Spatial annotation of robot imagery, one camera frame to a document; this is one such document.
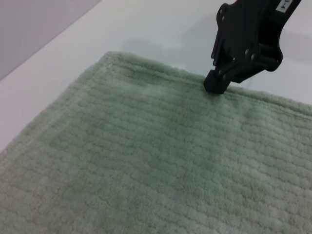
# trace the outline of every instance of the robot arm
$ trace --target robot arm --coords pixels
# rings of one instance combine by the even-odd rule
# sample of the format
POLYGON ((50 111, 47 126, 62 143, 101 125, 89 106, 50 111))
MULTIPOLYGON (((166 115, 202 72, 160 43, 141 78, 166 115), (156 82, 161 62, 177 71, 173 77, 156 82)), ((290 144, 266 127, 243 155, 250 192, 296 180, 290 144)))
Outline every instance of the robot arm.
POLYGON ((211 58, 215 70, 204 81, 207 92, 223 94, 231 82, 241 83, 283 60, 282 29, 301 0, 237 0, 223 4, 216 16, 218 33, 211 58))

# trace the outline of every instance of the terry cloth texture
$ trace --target terry cloth texture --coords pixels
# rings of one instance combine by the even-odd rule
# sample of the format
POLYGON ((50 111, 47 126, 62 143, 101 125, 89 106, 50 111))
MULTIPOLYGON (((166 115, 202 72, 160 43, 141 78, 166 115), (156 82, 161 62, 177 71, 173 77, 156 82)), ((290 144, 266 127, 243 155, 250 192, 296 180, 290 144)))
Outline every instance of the terry cloth texture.
POLYGON ((312 233, 312 107, 203 80, 107 53, 0 154, 0 233, 312 233))

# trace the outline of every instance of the towel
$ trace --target towel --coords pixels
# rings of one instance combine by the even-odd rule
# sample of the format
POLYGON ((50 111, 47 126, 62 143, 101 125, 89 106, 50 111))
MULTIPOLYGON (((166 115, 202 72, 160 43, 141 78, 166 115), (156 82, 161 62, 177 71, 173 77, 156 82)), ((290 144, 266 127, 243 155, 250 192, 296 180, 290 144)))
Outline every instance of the towel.
POLYGON ((109 52, 0 154, 1 234, 307 234, 312 107, 109 52))

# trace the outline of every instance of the white label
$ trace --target white label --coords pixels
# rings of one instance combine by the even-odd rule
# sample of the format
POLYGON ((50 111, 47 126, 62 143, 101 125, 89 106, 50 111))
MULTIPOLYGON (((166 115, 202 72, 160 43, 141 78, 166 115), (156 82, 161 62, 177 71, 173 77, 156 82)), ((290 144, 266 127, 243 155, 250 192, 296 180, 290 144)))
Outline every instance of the white label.
POLYGON ((285 13, 292 2, 293 0, 282 0, 276 10, 285 13))

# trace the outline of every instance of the white background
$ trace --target white background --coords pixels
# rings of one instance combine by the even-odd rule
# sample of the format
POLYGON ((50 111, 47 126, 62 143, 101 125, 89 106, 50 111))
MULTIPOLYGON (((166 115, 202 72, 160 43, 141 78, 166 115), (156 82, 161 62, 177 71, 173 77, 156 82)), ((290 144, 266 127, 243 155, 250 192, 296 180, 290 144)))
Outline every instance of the white background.
MULTIPOLYGON (((234 0, 102 0, 0 81, 0 151, 107 51, 129 51, 204 76, 215 16, 234 0)), ((312 104, 312 1, 301 2, 281 36, 276 72, 241 84, 312 104)))

